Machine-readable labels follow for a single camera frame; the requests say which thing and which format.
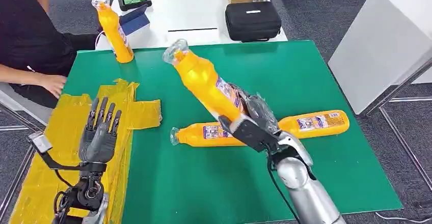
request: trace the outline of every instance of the green table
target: green table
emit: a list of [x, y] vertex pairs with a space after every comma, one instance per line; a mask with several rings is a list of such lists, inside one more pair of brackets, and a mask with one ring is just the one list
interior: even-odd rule
[[[402, 207], [312, 41], [191, 49], [211, 60], [224, 80], [261, 94], [278, 119], [344, 110], [350, 119], [347, 132], [302, 140], [314, 160], [314, 173], [342, 213]], [[136, 60], [128, 64], [117, 63], [112, 51], [79, 53], [64, 88], [64, 93], [94, 97], [99, 85], [120, 77], [141, 84], [137, 100], [161, 99], [161, 126], [133, 133], [123, 223], [292, 219], [268, 176], [263, 153], [247, 147], [171, 145], [172, 127], [214, 118], [183, 86], [176, 70], [162, 61], [164, 50], [135, 50]]]

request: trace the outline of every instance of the bottle label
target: bottle label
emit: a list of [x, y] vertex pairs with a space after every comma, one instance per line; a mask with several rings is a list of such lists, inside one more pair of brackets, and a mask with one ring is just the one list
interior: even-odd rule
[[314, 117], [297, 119], [300, 131], [310, 131], [314, 129], [323, 129], [333, 126], [344, 125], [343, 117], [339, 113], [330, 113]]
[[203, 136], [204, 139], [232, 137], [222, 126], [204, 126]]
[[[119, 31], [120, 37], [123, 39], [124, 45], [127, 47], [129, 53], [131, 53], [132, 51], [131, 51], [131, 49], [129, 47], [129, 42], [127, 41], [126, 35], [125, 35], [125, 33], [124, 33], [123, 28], [121, 27], [121, 25], [119, 25], [118, 31]], [[117, 58], [116, 51], [114, 50], [114, 46], [113, 46], [113, 44], [111, 42], [110, 42], [110, 46], [111, 46], [111, 50], [113, 51], [114, 55]]]
[[126, 34], [124, 33], [123, 28], [121, 27], [121, 25], [119, 25], [119, 34], [120, 34], [120, 36], [123, 39], [124, 45], [126, 47], [129, 47], [129, 42], [127, 41]]
[[227, 97], [237, 108], [241, 108], [240, 96], [238, 92], [228, 83], [226, 83], [220, 76], [216, 81], [216, 87]]

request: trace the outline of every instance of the yellow tape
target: yellow tape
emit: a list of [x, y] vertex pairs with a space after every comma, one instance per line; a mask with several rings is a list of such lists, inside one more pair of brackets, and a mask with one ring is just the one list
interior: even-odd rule
[[[100, 86], [98, 97], [108, 97], [108, 105], [116, 104], [115, 110], [122, 110], [118, 129], [116, 151], [103, 174], [102, 183], [109, 194], [109, 205], [104, 223], [121, 223], [126, 196], [127, 175], [133, 129], [144, 129], [160, 125], [160, 101], [135, 102], [137, 83], [116, 80], [116, 85]], [[87, 122], [92, 100], [89, 95], [62, 95], [52, 111], [45, 135], [53, 149], [49, 151], [54, 160], [63, 165], [79, 163], [78, 147], [84, 125]], [[78, 181], [78, 172], [60, 171], [72, 185]], [[67, 189], [42, 159], [33, 158], [29, 172], [22, 185], [21, 193], [9, 220], [11, 224], [51, 223], [53, 200], [58, 191]], [[85, 216], [87, 211], [72, 209], [71, 215]]]

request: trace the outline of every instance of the bottle cap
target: bottle cap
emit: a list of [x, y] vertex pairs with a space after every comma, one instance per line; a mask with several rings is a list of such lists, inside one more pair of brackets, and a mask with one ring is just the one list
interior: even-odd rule
[[177, 65], [181, 59], [184, 57], [183, 54], [186, 54], [189, 51], [189, 46], [185, 39], [178, 39], [171, 46], [165, 50], [162, 58], [165, 62]]
[[97, 9], [105, 9], [110, 6], [110, 0], [92, 0], [92, 5]]
[[178, 132], [180, 130], [178, 128], [173, 127], [173, 129], [171, 129], [171, 133], [170, 133], [170, 140], [171, 140], [171, 144], [172, 145], [177, 145], [180, 143], [180, 141], [178, 140]]

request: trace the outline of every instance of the cable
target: cable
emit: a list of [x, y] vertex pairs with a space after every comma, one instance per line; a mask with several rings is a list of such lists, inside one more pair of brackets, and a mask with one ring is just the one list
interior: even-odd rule
[[103, 33], [105, 33], [105, 31], [101, 31], [99, 34], [97, 34], [96, 39], [95, 39], [95, 48], [96, 48], [96, 46], [97, 46], [97, 43], [99, 42], [99, 38], [100, 38], [100, 36], [101, 36]]
[[62, 176], [60, 176], [59, 170], [54, 170], [54, 172], [56, 173], [60, 181], [64, 182], [66, 185], [68, 185], [68, 187], [72, 187], [72, 185], [68, 181], [66, 181]]
[[410, 220], [408, 218], [402, 218], [402, 217], [385, 217], [385, 216], [378, 214], [378, 212], [375, 212], [375, 214], [384, 220], [405, 220], [405, 221], [409, 221], [409, 222], [413, 222], [413, 223], [425, 223], [427, 221], [432, 220], [432, 217], [426, 217], [423, 220]]
[[278, 190], [279, 194], [282, 196], [283, 200], [285, 201], [286, 205], [288, 206], [288, 208], [291, 211], [292, 215], [294, 216], [295, 220], [299, 224], [301, 224], [301, 222], [300, 222], [299, 218], [297, 217], [297, 215], [295, 214], [293, 208], [289, 204], [288, 200], [285, 198], [285, 195], [283, 194], [283, 192], [279, 188], [278, 184], [276, 183], [275, 176], [273, 176], [273, 173], [272, 173], [272, 154], [271, 154], [270, 146], [268, 144], [266, 144], [266, 143], [263, 143], [263, 144], [267, 148], [267, 151], [268, 151], [267, 170], [268, 170], [268, 173], [270, 174], [270, 178], [272, 179], [273, 184], [275, 185], [275, 187]]
[[54, 197], [54, 215], [57, 215], [59, 213], [59, 210], [57, 209], [57, 201], [59, 200], [60, 195], [66, 196], [66, 193], [63, 191], [60, 191], [56, 194]]

